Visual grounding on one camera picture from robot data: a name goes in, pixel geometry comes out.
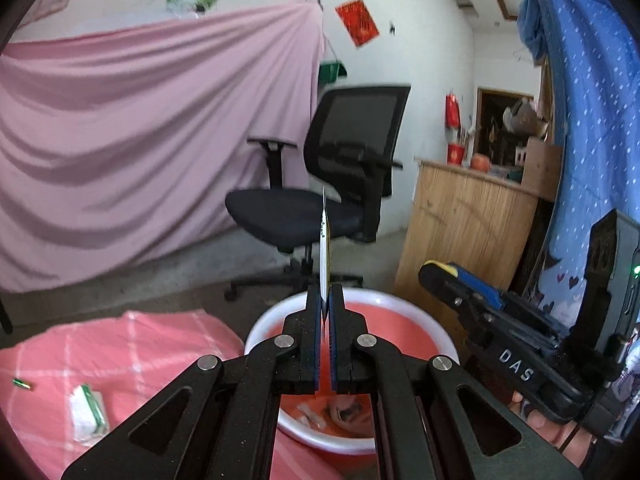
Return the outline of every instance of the doorway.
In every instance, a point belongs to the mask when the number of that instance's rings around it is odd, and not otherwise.
[[[527,141],[506,130],[502,115],[522,98],[533,101],[531,94],[478,88],[474,153],[488,156],[496,166],[515,165],[515,148],[520,144],[526,146]]]

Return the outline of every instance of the chair caster wheel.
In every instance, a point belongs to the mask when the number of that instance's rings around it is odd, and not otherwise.
[[[238,299],[238,290],[236,288],[228,288],[225,290],[225,301],[235,301]]]

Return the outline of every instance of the pink plaid bedsheet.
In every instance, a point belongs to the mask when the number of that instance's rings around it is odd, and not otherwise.
[[[60,325],[0,351],[0,409],[50,480],[87,448],[73,441],[67,397],[79,384],[102,394],[111,427],[203,354],[242,355],[240,338],[203,310],[127,312],[120,318]],[[12,378],[33,385],[23,390]],[[276,435],[272,480],[339,480],[311,450]]]

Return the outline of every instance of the red pen holder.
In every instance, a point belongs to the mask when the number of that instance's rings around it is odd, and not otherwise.
[[[459,144],[447,145],[447,164],[462,166],[462,160],[465,158],[465,147]]]

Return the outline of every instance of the human hand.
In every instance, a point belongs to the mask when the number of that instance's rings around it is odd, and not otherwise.
[[[520,414],[520,403],[523,397],[520,393],[514,392],[511,397],[509,409],[516,415]],[[562,446],[566,438],[575,428],[575,422],[570,422],[564,426],[551,422],[538,410],[533,410],[527,417],[527,425],[534,430],[539,436],[544,438],[552,446],[559,448]],[[584,462],[589,446],[591,445],[593,435],[583,428],[571,440],[564,450],[563,455],[576,467],[580,467]]]

